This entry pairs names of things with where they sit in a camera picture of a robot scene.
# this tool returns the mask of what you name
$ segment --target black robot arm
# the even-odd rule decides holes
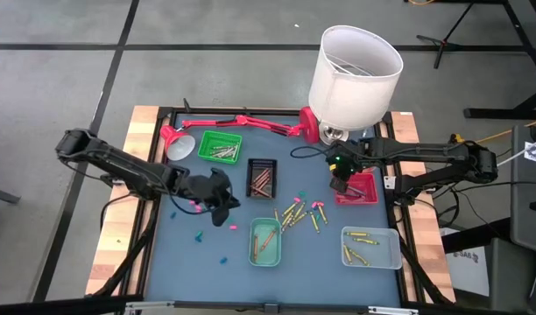
[[[209,178],[188,176],[186,168],[145,162],[109,145],[86,129],[66,131],[56,153],[65,164],[91,163],[107,172],[101,176],[102,181],[112,186],[115,180],[122,180],[128,190],[142,200],[155,200],[161,194],[168,194],[203,202],[217,227],[228,218],[231,208],[240,206],[228,192],[229,178],[222,170],[212,168]]]
[[[364,168],[396,162],[445,163],[449,166],[419,176],[385,178],[385,188],[393,190],[395,201],[411,205],[425,189],[467,180],[487,184],[497,178],[496,154],[474,142],[453,144],[399,143],[390,138],[336,141],[327,152],[334,175],[330,186],[339,193],[348,190],[349,177]]]

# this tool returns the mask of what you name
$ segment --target white lamp shade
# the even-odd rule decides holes
[[[321,124],[362,130],[389,108],[402,72],[400,54],[384,39],[356,27],[328,28],[309,91],[309,106]]]

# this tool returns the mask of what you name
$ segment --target concrete floor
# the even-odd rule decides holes
[[[511,4],[536,47],[531,5]],[[130,0],[0,0],[0,43],[115,44],[129,7]],[[442,38],[463,10],[462,4],[415,7],[400,0],[141,0],[128,41],[318,44],[327,27],[346,24],[410,45],[420,43],[416,34]],[[452,40],[518,43],[503,8],[491,5],[475,6]],[[29,297],[71,176],[53,148],[65,129],[88,127],[112,54],[0,51],[0,188],[23,196],[17,206],[0,203],[0,304]],[[432,53],[401,54],[405,69],[391,109],[414,112],[422,142],[508,129],[521,122],[467,120],[462,109],[511,108],[536,91],[536,70],[524,54],[450,53],[439,70]],[[315,61],[316,52],[125,52],[99,136],[121,147],[134,105],[180,105],[183,97],[193,106],[305,106]],[[509,138],[489,144],[495,152],[509,146]],[[500,180],[508,178],[505,167]],[[506,186],[469,192],[488,221],[509,213],[508,195]],[[48,298],[82,296],[108,198],[108,187],[85,180]],[[438,199],[437,207],[451,206],[449,198]],[[463,201],[456,224],[481,221]]]

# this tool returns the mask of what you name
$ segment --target green plastic bin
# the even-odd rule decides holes
[[[200,149],[198,150],[198,156],[208,161],[235,164],[239,159],[239,153],[241,152],[241,145],[243,143],[243,137],[239,135],[229,134],[225,132],[216,131],[204,131],[204,135],[201,138]],[[237,145],[236,154],[234,157],[212,157],[214,148],[218,146]]]
[[[270,233],[276,230],[264,250],[260,250]],[[254,235],[258,235],[257,260],[254,259]],[[281,225],[272,218],[256,218],[250,224],[249,262],[257,267],[274,267],[279,264],[282,255]]]

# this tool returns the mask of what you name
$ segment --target wooden frame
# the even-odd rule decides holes
[[[158,120],[159,107],[157,106],[136,106],[133,110],[130,120],[130,126],[126,135],[123,150],[144,160],[150,155],[152,148],[153,132],[155,130],[156,121]],[[416,123],[412,113],[392,112],[392,121],[394,127],[395,138],[400,142],[417,143],[418,132]],[[167,124],[168,119],[164,119],[163,124]],[[387,136],[386,128],[383,124],[381,131],[384,137]],[[160,162],[163,158],[164,142],[159,139],[156,151],[156,162]],[[400,164],[403,174],[420,175],[426,172],[423,163],[402,162]],[[124,186],[114,187],[111,199],[122,196],[127,193]],[[421,200],[428,201],[433,204],[431,196],[422,193],[419,197]],[[146,202],[145,210],[149,212],[151,202]],[[106,280],[114,273],[118,265],[125,258],[128,251],[130,235],[134,226],[136,208],[138,207],[138,199],[129,197],[122,199],[117,203],[109,206],[104,224],[102,227],[101,237],[95,252],[93,267],[89,275],[86,292],[93,293],[99,290]],[[418,261],[422,268],[429,275],[435,285],[439,287],[441,293],[452,301],[455,301],[455,294],[451,284],[447,259],[441,244],[441,235],[437,225],[435,211],[428,205],[416,203],[409,207],[409,212],[412,220],[413,237],[415,241]],[[399,225],[400,233],[405,231]],[[128,285],[127,293],[136,293],[136,283],[138,281],[140,258],[134,264]],[[413,286],[413,277],[410,267],[404,261],[404,272],[406,279],[406,288],[409,301],[416,300],[415,289]]]

